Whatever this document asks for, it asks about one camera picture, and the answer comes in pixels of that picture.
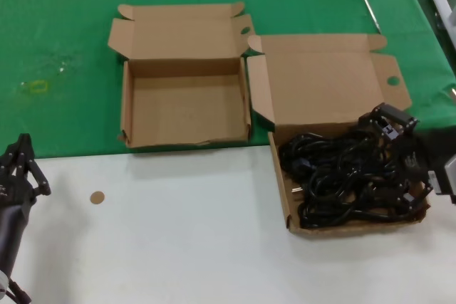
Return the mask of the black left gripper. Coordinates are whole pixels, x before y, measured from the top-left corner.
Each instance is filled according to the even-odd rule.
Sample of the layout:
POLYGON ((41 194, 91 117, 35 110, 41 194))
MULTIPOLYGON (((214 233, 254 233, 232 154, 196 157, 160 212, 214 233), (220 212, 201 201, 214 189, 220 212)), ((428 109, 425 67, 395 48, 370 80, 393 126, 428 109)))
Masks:
POLYGON ((50 194, 48 180, 35 160, 31 136, 21 133, 1 156, 1 208, 29 208, 36 203, 38 195, 50 194), (28 181, 27 172, 36 180, 36 188, 28 181))

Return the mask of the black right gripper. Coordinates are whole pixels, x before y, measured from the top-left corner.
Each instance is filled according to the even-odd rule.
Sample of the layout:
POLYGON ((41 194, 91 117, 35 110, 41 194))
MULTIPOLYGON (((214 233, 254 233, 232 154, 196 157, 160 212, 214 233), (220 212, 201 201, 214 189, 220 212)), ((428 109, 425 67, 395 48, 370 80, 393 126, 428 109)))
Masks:
POLYGON ((400 183, 398 201, 409 214, 427 206, 433 186, 428 176, 428 157, 420 138, 413 134, 418 119, 392 105, 381 103, 358 118, 358 125, 371 128, 390 142, 400 183))

